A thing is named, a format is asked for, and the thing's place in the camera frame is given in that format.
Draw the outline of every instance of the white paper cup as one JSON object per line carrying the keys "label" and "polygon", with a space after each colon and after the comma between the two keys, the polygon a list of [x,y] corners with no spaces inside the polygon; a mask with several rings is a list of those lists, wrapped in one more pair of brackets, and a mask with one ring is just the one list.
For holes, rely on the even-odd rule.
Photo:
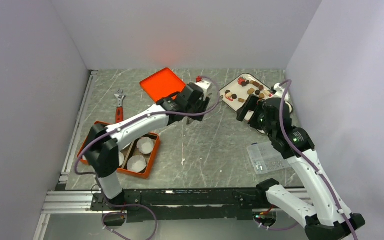
{"label": "white paper cup", "polygon": [[118,152],[118,166],[119,167],[122,166],[124,162],[125,162],[125,155],[121,151],[119,151]]}
{"label": "white paper cup", "polygon": [[127,162],[127,170],[140,173],[147,168],[147,161],[144,156],[132,156]]}
{"label": "white paper cup", "polygon": [[149,137],[142,137],[139,141],[137,141],[136,146],[137,149],[139,149],[139,152],[148,155],[151,154],[154,149],[154,142]]}

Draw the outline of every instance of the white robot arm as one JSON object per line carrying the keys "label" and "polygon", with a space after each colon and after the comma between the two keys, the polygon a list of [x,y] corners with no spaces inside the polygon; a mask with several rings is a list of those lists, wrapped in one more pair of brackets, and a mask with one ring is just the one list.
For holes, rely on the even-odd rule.
{"label": "white robot arm", "polygon": [[[279,87],[277,90],[283,97],[285,92]],[[237,111],[237,120],[243,121],[249,111],[254,113],[248,124],[267,134],[274,149],[301,179],[313,205],[293,196],[274,179],[257,185],[257,197],[293,217],[310,240],[340,240],[352,232],[350,225],[352,230],[362,227],[365,224],[363,216],[352,213],[332,186],[310,136],[304,129],[292,125],[289,105],[278,97],[261,100],[250,95]]]}
{"label": "white robot arm", "polygon": [[111,204],[124,202],[124,191],[117,178],[119,151],[143,135],[181,121],[184,117],[202,121],[204,114],[217,105],[206,111],[211,87],[211,82],[206,79],[189,83],[182,92],[159,100],[134,117],[112,125],[98,123],[91,128],[85,143],[92,146],[84,156],[94,168],[99,185]]}

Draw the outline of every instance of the gray marble tabletop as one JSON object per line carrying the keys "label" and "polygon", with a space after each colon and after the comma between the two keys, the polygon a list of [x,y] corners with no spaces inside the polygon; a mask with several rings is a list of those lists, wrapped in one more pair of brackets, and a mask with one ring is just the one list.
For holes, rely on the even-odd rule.
{"label": "gray marble tabletop", "polygon": [[[121,88],[127,94],[123,102],[124,119],[133,117],[154,102],[142,90],[139,82],[159,69],[100,70],[93,86],[93,93],[86,110],[81,130],[81,141],[95,121],[115,123],[116,98],[114,92]],[[194,82],[196,76],[213,78],[224,87],[242,73],[248,73],[271,87],[284,79],[280,69],[173,69],[184,82]],[[294,125],[299,125],[292,114]],[[286,187],[302,187],[292,168],[257,175],[250,163],[247,146],[269,142],[269,139],[251,129],[245,122],[236,120],[236,113],[224,102],[204,117],[203,122],[186,125],[186,118],[166,128],[154,131],[161,144],[148,179],[122,173],[118,178],[127,189],[167,188],[236,188],[255,187],[258,183],[274,178]],[[79,171],[93,171],[91,166],[79,164]],[[95,184],[91,175],[78,176],[71,170],[66,189],[89,190]]]}

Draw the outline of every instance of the chocolate candy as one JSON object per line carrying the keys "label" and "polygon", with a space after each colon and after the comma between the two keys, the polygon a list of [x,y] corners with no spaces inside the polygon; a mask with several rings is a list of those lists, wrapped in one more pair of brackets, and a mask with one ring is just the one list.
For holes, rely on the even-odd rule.
{"label": "chocolate candy", "polygon": [[250,88],[250,89],[247,91],[247,93],[248,93],[248,95],[251,95],[251,94],[253,94],[253,93],[254,93],[254,91],[255,91],[255,89],[254,89],[254,88]]}

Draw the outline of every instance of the white backdrop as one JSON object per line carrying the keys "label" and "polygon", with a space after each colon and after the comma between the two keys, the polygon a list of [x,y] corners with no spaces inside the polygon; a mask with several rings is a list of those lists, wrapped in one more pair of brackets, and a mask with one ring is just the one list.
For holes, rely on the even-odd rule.
{"label": "white backdrop", "polygon": [[51,0],[87,67],[286,68],[322,0]]}
{"label": "white backdrop", "polygon": [[0,0],[0,240],[32,239],[89,79],[48,0]]}
{"label": "white backdrop", "polygon": [[286,73],[359,239],[384,240],[384,0],[323,0]]}

